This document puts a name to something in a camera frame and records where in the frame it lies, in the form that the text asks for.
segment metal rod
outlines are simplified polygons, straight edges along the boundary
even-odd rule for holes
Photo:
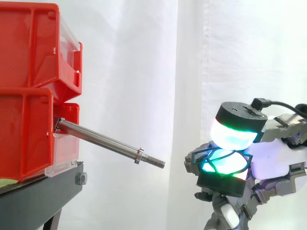
[[[72,136],[78,137],[105,149],[119,153],[125,157],[134,159],[134,162],[136,164],[139,164],[140,161],[144,161],[159,168],[164,168],[165,166],[164,161],[144,154],[144,149],[142,148],[137,149],[132,146],[126,145],[120,141],[114,140],[100,133],[96,133],[75,123],[66,121],[63,118],[57,121],[55,127],[56,129],[60,129]]]

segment black cable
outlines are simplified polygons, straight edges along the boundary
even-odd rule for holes
[[[283,102],[277,102],[277,101],[271,101],[270,103],[271,105],[274,104],[274,105],[280,105],[280,106],[283,106],[283,107],[286,107],[287,109],[290,109],[292,110],[293,112],[295,112],[296,114],[306,118],[307,117],[307,114],[295,109],[294,107],[290,106],[289,104],[286,104],[286,103],[283,103]]]

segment black cylindrical cap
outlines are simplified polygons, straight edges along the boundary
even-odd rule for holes
[[[215,118],[219,123],[228,128],[258,134],[261,134],[261,131],[268,120],[266,116],[249,112],[247,104],[241,102],[222,103]]]
[[[235,176],[222,177],[216,172],[200,171],[197,186],[210,188],[225,196],[242,197],[246,181]]]

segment metal nut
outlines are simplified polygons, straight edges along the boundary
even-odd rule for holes
[[[83,172],[79,174],[78,185],[86,185],[87,182],[87,173]]]

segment glowing green light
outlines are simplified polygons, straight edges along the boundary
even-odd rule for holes
[[[225,156],[227,154],[230,154],[231,152],[232,151],[229,151],[229,150],[218,149],[210,157],[210,160],[214,160],[216,158]],[[241,154],[235,152],[235,153],[233,153],[232,155],[230,155],[226,158],[216,160],[216,161],[212,161],[212,163],[215,165],[215,167],[217,169],[217,173],[230,174],[230,173],[234,173],[234,172],[237,172],[237,171],[243,169],[246,166],[247,161],[245,160],[245,158]],[[204,163],[202,169],[207,171],[207,172],[214,172],[215,171],[214,168],[209,163]],[[248,170],[246,169],[244,172],[234,174],[233,176],[238,177],[242,180],[245,180],[247,173],[248,173]]]
[[[221,125],[217,120],[211,128],[211,138],[218,147],[225,150],[244,150],[250,146],[257,133],[238,131]]]

